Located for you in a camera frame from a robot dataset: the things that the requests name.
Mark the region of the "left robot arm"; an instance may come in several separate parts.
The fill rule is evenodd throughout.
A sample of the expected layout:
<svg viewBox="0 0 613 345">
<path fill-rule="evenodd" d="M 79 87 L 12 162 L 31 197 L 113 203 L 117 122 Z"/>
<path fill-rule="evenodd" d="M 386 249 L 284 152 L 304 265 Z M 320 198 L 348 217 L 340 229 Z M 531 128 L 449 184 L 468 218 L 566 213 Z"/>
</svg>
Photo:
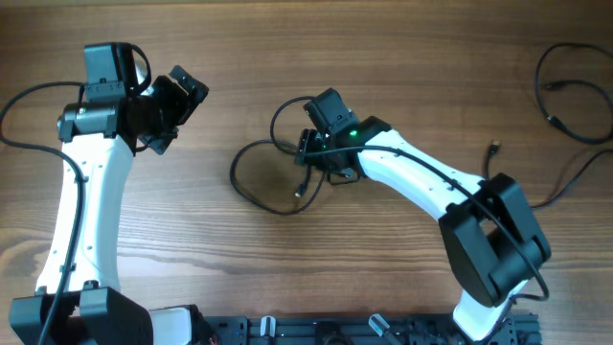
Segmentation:
<svg viewBox="0 0 613 345">
<path fill-rule="evenodd" d="M 11 302 L 26 344 L 217 344 L 194 305 L 148 310 L 121 292 L 117 247 L 135 155 L 163 153 L 208 95 L 182 67 L 154 76 L 126 42 L 88 45 L 87 80 L 57 121 L 63 182 L 47 261 L 34 294 Z"/>
</svg>

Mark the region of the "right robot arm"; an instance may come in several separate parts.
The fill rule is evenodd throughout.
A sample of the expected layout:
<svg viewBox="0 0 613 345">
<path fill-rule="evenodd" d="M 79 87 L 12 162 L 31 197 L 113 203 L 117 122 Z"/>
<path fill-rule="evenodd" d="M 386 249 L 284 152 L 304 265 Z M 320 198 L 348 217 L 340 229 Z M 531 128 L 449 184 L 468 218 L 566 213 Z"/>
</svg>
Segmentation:
<svg viewBox="0 0 613 345">
<path fill-rule="evenodd" d="M 452 319 L 469 341 L 493 339 L 511 305 L 526 298 L 529 280 L 541 287 L 540 300 L 548 298 L 539 269 L 551 258 L 551 246 L 511 177 L 485 179 L 451 168 L 386 122 L 374 116 L 359 121 L 332 88 L 308 97 L 304 111 L 314 127 L 301 135 L 298 164 L 382 183 L 438 223 L 463 289 Z"/>
</svg>

